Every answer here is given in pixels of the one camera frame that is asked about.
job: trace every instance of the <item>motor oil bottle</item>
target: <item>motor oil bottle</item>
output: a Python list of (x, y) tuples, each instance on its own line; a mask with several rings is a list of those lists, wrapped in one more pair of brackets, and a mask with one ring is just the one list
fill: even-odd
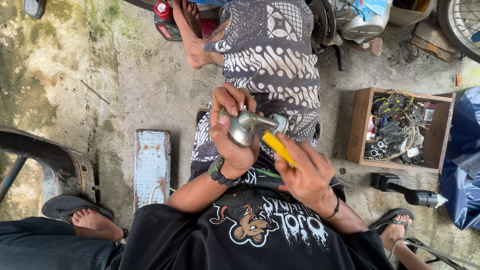
[(180, 30), (173, 19), (173, 9), (167, 2), (157, 1), (154, 7), (154, 22), (156, 29), (163, 38), (171, 41), (181, 41)]

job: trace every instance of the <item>wristwatch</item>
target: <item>wristwatch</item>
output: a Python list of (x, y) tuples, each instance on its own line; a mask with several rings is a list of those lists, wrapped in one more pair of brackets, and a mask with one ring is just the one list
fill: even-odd
[(220, 169), (223, 166), (223, 163), (225, 162), (225, 158), (219, 155), (212, 165), (210, 165), (210, 168), (208, 168), (208, 174), (210, 177), (217, 181), (219, 184), (224, 184), (226, 186), (236, 186), (240, 184), (241, 177), (237, 179), (227, 179), (223, 174), (220, 172)]

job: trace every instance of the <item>concrete floor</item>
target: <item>concrete floor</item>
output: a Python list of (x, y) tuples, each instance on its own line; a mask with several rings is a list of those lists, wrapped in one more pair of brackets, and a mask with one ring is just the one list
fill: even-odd
[[(216, 66), (193, 70), (181, 42), (165, 41), (153, 27), (153, 13), (121, 0), (49, 0), (41, 20), (22, 11), (21, 0), (0, 2), (0, 124), (18, 127), (72, 147), (91, 160), (100, 202), (128, 227), (133, 209), (133, 141), (138, 128), (172, 133), (172, 186), (189, 177), (194, 115), (205, 108), (223, 76)], [(400, 195), (368, 186), (372, 171), (399, 174), (410, 188), (438, 190), (433, 173), (363, 167), (345, 160), (355, 92), (369, 86), (405, 87), (440, 94), (480, 85), (480, 65), (468, 58), (445, 63), (409, 43), (413, 28), (389, 26), (384, 50), (373, 58), (342, 46), (344, 68), (325, 52), (318, 151), (332, 158), (345, 185), (347, 203), (367, 223), (392, 208), (415, 214), (409, 231), (440, 251), (480, 264), (480, 233), (457, 229), (446, 210), (409, 206)], [(463, 84), (452, 82), (460, 73)], [(85, 81), (110, 104), (80, 83)], [(0, 153), (0, 176), (13, 161)], [(0, 220), (38, 215), (39, 166), (29, 161), (0, 206)], [(434, 269), (447, 269), (435, 263)]]

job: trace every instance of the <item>black pants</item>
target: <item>black pants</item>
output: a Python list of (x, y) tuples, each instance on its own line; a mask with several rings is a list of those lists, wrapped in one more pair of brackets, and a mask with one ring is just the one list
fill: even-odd
[(0, 222), (1, 270), (105, 270), (124, 245), (75, 236), (65, 222), (30, 217)]

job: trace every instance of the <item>foot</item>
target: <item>foot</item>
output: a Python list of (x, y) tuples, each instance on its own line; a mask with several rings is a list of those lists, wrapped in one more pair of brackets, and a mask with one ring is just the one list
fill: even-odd
[(203, 36), (197, 4), (173, 0), (173, 18), (180, 30), (188, 64), (194, 69), (201, 69), (207, 63), (203, 57)]
[(90, 208), (82, 209), (74, 213), (72, 223), (78, 227), (104, 232), (109, 235), (109, 240), (115, 242), (119, 242), (123, 238), (123, 230), (119, 226), (115, 225), (104, 215)]
[[(407, 215), (396, 215), (392, 220), (395, 221), (406, 221), (408, 225), (412, 223), (412, 220)], [(396, 239), (403, 237), (405, 235), (405, 226), (399, 224), (389, 224), (380, 234), (380, 238), (384, 244), (384, 248), (389, 251), (392, 250), (393, 243)], [(405, 245), (403, 241), (398, 241), (396, 245)]]

